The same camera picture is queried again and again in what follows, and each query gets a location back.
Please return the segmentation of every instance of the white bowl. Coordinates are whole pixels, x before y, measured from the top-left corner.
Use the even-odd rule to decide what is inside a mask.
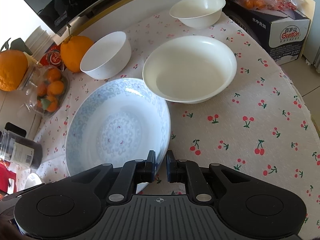
[[[170,113],[165,100],[142,79],[121,78],[95,90],[76,112],[67,135],[70,176],[103,163],[122,167],[156,152],[156,172],[170,141]],[[137,192],[146,184],[139,184]]]
[[[42,179],[35,173],[30,173],[29,176],[26,179],[26,184],[24,186],[24,189],[30,188],[36,185],[42,184]]]
[[[213,38],[185,36],[155,49],[142,76],[146,86],[168,101],[196,104],[223,91],[236,75],[232,50]]]
[[[107,79],[118,74],[131,57],[131,46],[124,32],[102,37],[84,54],[80,69],[94,79]]]
[[[191,28],[204,29],[219,20],[225,5],[226,0],[182,0],[169,13]]]

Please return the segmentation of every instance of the table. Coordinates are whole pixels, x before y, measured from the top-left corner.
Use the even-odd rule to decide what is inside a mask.
[[[320,141],[310,113],[281,68],[242,28],[222,14],[212,27],[195,30],[171,18],[168,10],[126,29],[132,57],[116,76],[142,78],[150,53],[162,43],[185,35],[216,38],[234,52],[238,70],[222,93],[196,105],[168,102],[175,157],[202,167],[221,163],[237,171],[291,190],[307,206],[303,239],[320,235]],[[41,122],[35,140],[43,146],[36,173],[45,182],[68,176],[64,157],[68,128],[76,110],[108,80],[67,72],[70,90],[61,108]],[[30,169],[18,167],[22,189]],[[183,184],[166,182],[163,164],[144,194],[183,194]]]

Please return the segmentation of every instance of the cardboard box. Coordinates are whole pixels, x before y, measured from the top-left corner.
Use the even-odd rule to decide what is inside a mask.
[[[278,65],[299,57],[310,20],[299,11],[247,10],[236,0],[227,0],[223,9]]]

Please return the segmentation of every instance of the barcode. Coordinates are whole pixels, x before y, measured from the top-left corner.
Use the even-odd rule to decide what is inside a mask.
[[[31,158],[32,158],[32,156],[31,156],[31,155],[27,155],[26,163],[30,164]]]

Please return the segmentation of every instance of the metal screw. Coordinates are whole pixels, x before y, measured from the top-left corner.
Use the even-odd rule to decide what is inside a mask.
[[[119,202],[124,199],[124,196],[121,194],[112,194],[109,196],[109,200],[113,202]]]
[[[199,194],[198,196],[196,196],[196,199],[201,202],[207,202],[210,201],[212,198],[208,194]]]

